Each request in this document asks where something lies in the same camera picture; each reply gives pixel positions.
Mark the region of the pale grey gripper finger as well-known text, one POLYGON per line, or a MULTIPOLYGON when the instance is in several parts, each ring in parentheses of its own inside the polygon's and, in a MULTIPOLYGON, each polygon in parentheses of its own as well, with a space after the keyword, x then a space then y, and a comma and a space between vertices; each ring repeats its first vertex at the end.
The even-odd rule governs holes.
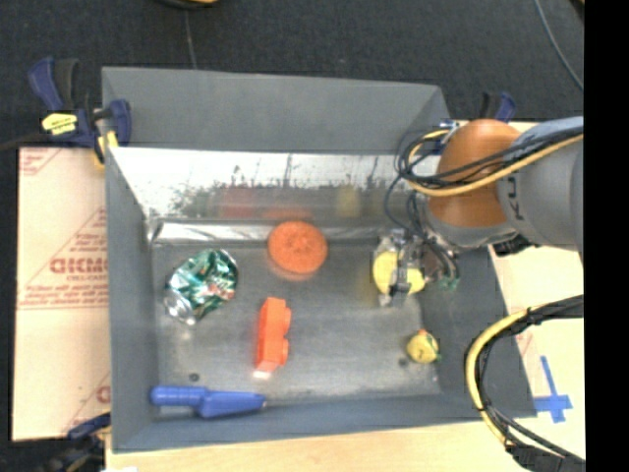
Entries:
POLYGON ((409 243, 406 234, 400 232, 388 232, 379 237, 378 251, 390 252, 398 255, 404 254, 409 243))
POLYGON ((395 268, 391 274, 389 283, 390 306, 400 308, 406 301, 412 288, 410 272, 414 268, 408 254, 404 249, 399 250, 396 256, 395 268))

